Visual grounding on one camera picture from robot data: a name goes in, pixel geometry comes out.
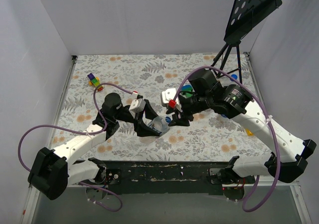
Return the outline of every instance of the music stand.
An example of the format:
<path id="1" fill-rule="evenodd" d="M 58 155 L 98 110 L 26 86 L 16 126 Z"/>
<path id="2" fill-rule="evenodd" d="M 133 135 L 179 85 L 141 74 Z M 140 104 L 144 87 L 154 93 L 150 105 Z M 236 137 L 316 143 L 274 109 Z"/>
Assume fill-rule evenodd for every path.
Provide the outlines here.
<path id="1" fill-rule="evenodd" d="M 226 44 L 220 50 L 220 52 L 218 52 L 217 56 L 214 58 L 214 63 L 211 66 L 215 66 L 217 61 L 224 54 L 225 50 L 227 50 L 220 66 L 220 69 L 223 70 L 231 49 L 236 47 L 238 68 L 227 73 L 231 74 L 235 71 L 238 71 L 239 81 L 242 84 L 243 81 L 239 52 L 239 44 L 241 39 L 244 38 L 258 23 L 265 19 L 281 4 L 281 0 L 235 0 L 226 27 L 224 37 Z M 214 71 L 214 73 L 217 78 L 224 76 L 216 71 Z"/>

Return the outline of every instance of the gray floor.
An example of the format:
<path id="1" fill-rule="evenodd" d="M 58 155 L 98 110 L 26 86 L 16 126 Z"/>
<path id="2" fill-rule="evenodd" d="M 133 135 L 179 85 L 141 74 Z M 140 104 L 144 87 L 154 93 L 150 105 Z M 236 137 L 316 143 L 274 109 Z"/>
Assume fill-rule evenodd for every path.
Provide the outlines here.
<path id="1" fill-rule="evenodd" d="M 249 207 L 260 201 L 269 187 L 258 187 Z M 68 188 L 61 197 L 50 201 L 40 195 L 33 224 L 299 224 L 297 208 L 289 186 L 278 186 L 270 199 L 257 211 L 245 213 L 242 204 L 217 200 L 207 194 L 130 194 L 121 195 L 123 208 L 109 212 L 87 201 L 85 188 Z M 111 196 L 105 205 L 117 207 Z"/>

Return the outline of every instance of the white side wall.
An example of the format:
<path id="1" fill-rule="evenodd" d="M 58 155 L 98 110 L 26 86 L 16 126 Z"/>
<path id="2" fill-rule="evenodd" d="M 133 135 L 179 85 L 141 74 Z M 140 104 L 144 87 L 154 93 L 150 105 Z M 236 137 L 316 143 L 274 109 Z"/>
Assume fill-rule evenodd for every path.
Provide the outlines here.
<path id="1" fill-rule="evenodd" d="M 283 0 L 251 51 L 267 109 L 291 133 L 319 145 L 319 0 Z M 313 223 L 319 223 L 319 148 L 300 177 Z"/>
<path id="2" fill-rule="evenodd" d="M 19 223 L 27 176 L 17 157 L 23 133 L 52 123 L 71 56 L 40 0 L 0 0 L 0 223 Z M 31 167 L 49 130 L 31 133 L 22 156 Z"/>
<path id="3" fill-rule="evenodd" d="M 218 52 L 234 2 L 41 1 L 72 55 Z M 261 26 L 243 39 L 242 52 L 251 50 Z"/>

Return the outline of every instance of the yellow block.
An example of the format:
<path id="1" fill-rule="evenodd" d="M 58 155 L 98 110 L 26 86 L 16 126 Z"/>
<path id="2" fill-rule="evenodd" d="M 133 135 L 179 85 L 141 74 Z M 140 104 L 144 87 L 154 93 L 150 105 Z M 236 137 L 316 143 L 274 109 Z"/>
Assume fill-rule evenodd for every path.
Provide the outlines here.
<path id="1" fill-rule="evenodd" d="M 254 136 L 254 134 L 249 129 L 245 129 L 245 130 L 248 136 Z"/>

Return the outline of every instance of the leaf pattern fabric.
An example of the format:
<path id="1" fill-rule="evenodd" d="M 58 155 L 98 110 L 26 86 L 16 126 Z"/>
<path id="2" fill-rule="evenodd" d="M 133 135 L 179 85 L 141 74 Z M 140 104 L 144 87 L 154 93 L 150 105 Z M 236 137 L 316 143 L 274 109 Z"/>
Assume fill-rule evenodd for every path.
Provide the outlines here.
<path id="1" fill-rule="evenodd" d="M 91 55 L 79 56 L 68 87 L 58 125 L 73 130 L 85 130 L 95 119 L 92 86 L 87 75 L 93 73 L 101 82 L 110 82 L 130 91 L 138 91 L 159 115 L 165 115 L 160 94 L 177 88 L 193 69 L 211 65 L 214 54 L 191 55 Z M 253 80 L 244 56 L 241 56 L 243 83 L 255 92 Z M 225 71 L 237 67 L 236 55 L 228 57 Z M 226 77 L 219 79 L 227 82 Z M 105 86 L 96 95 L 99 106 L 105 95 L 116 92 L 123 105 L 132 102 L 130 95 L 112 86 Z M 52 148 L 75 135 L 56 131 Z M 236 155 L 257 156 L 269 149 L 256 137 L 248 136 L 237 123 L 215 114 L 212 110 L 197 113 L 190 127 L 171 127 L 162 137 L 137 137 L 130 123 L 120 122 L 118 131 L 104 143 L 94 147 L 82 158 L 139 161 L 229 161 Z"/>

